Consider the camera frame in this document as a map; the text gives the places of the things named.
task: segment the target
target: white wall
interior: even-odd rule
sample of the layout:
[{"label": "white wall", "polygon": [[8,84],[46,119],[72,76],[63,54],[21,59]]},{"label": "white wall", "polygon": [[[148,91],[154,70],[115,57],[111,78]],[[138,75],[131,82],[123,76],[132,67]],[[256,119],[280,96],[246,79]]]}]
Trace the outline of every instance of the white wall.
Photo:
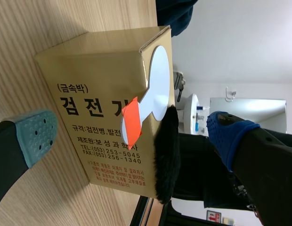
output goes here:
[{"label": "white wall", "polygon": [[[229,86],[230,91],[237,92],[237,98],[286,100],[287,133],[292,134],[292,84],[187,82],[181,102],[176,103],[176,107],[182,107],[185,97],[192,93],[198,96],[201,105],[210,106],[211,97],[225,97],[226,86]],[[203,112],[204,116],[208,116],[209,113],[209,110]]]},{"label": "white wall", "polygon": [[199,0],[172,55],[187,82],[292,82],[292,0]]},{"label": "white wall", "polygon": [[258,122],[264,129],[270,129],[281,133],[286,133],[286,114],[281,113]]},{"label": "white wall", "polygon": [[180,199],[172,199],[173,208],[189,217],[206,219],[207,210],[212,210],[221,213],[221,220],[223,218],[231,218],[235,220],[235,226],[262,226],[260,220],[255,217],[254,212],[246,210],[227,210],[204,208],[201,201],[186,201]]}]

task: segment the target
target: white ceiling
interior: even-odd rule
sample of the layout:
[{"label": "white ceiling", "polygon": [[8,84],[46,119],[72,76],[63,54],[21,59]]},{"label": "white ceiling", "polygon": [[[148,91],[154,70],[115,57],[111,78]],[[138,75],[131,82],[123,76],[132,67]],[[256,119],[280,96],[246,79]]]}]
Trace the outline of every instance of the white ceiling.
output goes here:
[{"label": "white ceiling", "polygon": [[172,55],[187,82],[292,83],[292,0],[199,0]]},{"label": "white ceiling", "polygon": [[285,112],[285,100],[234,99],[226,102],[224,98],[211,98],[210,113],[224,111],[245,120],[261,122]]}]

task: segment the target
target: dark clothing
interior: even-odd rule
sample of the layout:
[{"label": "dark clothing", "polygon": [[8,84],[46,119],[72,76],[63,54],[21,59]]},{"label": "dark clothing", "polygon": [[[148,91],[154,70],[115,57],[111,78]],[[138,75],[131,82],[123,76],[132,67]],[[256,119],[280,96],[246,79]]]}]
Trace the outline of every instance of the dark clothing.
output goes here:
[{"label": "dark clothing", "polygon": [[170,25],[171,36],[179,35],[188,27],[196,2],[197,0],[156,0],[158,25]]},{"label": "dark clothing", "polygon": [[[292,147],[292,135],[267,130]],[[204,136],[179,134],[181,169],[175,184],[174,198],[204,201],[204,207],[249,210],[248,203],[234,194],[229,172]]]}]

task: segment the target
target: gold cardboard box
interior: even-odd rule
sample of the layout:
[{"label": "gold cardboard box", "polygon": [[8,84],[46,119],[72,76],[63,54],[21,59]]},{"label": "gold cardboard box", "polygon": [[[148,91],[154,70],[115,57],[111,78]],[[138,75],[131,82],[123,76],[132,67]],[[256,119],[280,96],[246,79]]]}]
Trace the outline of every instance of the gold cardboard box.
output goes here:
[{"label": "gold cardboard box", "polygon": [[156,197],[159,122],[149,115],[131,150],[120,127],[121,109],[134,97],[140,101],[147,90],[152,53],[159,45],[168,55],[172,105],[170,27],[86,33],[35,57],[92,184]]}]

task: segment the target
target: wooden table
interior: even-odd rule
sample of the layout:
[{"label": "wooden table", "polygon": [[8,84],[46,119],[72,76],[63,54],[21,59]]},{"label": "wooden table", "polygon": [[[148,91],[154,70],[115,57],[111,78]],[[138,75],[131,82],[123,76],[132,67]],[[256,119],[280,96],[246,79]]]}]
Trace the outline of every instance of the wooden table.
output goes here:
[{"label": "wooden table", "polygon": [[85,32],[156,26],[155,0],[0,0],[0,121],[53,110],[58,136],[0,203],[0,226],[128,226],[138,195],[90,185],[33,59]]}]

